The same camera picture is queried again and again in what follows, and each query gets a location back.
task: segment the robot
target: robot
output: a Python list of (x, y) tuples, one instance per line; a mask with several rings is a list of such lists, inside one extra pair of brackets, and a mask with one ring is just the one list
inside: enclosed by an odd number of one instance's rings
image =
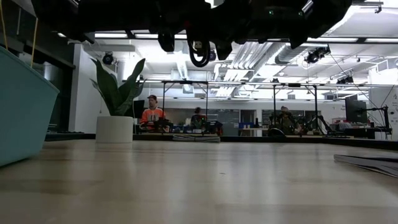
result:
[(232, 42), (285, 39), (294, 49), (318, 38), (339, 22), (352, 0), (225, 0), (216, 7), (205, 0), (31, 0), (39, 20), (70, 39), (94, 42), (94, 32), (149, 30), (166, 52), (175, 34), (185, 30), (190, 58), (197, 67), (210, 61), (210, 42), (218, 60)]

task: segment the teal container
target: teal container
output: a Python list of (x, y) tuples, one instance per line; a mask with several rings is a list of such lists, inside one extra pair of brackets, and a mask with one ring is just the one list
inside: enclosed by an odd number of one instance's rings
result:
[(42, 149), (59, 90), (0, 47), (0, 166)]

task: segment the light fixture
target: light fixture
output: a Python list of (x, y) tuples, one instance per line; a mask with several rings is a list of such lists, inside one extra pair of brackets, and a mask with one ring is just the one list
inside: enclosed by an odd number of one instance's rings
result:
[(240, 85), (241, 82), (208, 82), (209, 84)]
[(200, 100), (199, 97), (177, 97), (179, 100)]
[(300, 47), (327, 47), (328, 44), (316, 44), (316, 43), (303, 43)]
[(398, 43), (398, 38), (368, 38), (365, 43), (375, 42), (375, 43)]
[(252, 98), (231, 98), (231, 100), (244, 100), (244, 101), (246, 101), (246, 100), (254, 100), (254, 99), (252, 99)]
[(319, 38), (308, 38), (308, 42), (357, 42), (358, 38), (344, 38), (344, 37), (319, 37)]
[[(157, 34), (134, 34), (137, 39), (157, 39)], [(175, 34), (174, 38), (177, 40), (186, 40), (186, 34)]]
[(97, 33), (95, 38), (127, 38), (127, 34), (122, 33)]
[(157, 80), (146, 80), (146, 83), (162, 83), (162, 81), (157, 81)]

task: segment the person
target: person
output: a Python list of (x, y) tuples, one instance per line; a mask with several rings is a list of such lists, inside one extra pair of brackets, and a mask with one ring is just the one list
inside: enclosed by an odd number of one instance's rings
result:
[(157, 97), (155, 95), (148, 96), (148, 109), (142, 113), (140, 124), (146, 124), (147, 129), (153, 129), (154, 121), (159, 118), (165, 118), (165, 113), (157, 107)]
[(200, 122), (201, 120), (206, 118), (206, 116), (203, 116), (200, 113), (200, 111), (201, 111), (200, 107), (195, 108), (195, 111), (194, 111), (195, 114), (191, 117), (191, 127), (193, 127), (193, 128), (195, 127), (196, 121)]
[(298, 134), (301, 131), (301, 127), (299, 124), (295, 125), (294, 122), (291, 120), (290, 117), (292, 113), (289, 111), (289, 109), (286, 106), (282, 106), (280, 110), (282, 111), (282, 117), (280, 119), (281, 122), (280, 130), (286, 135)]

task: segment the potted plant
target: potted plant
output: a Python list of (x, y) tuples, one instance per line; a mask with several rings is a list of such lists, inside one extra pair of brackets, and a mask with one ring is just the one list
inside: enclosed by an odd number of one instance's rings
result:
[(98, 143), (130, 143), (132, 142), (132, 117), (126, 112), (133, 106), (133, 100), (139, 96), (144, 82), (137, 81), (144, 69), (145, 59), (140, 60), (127, 81), (118, 87), (116, 77), (109, 74), (99, 60), (91, 59), (96, 65), (97, 81), (91, 80), (98, 90), (110, 116), (97, 118), (96, 142)]

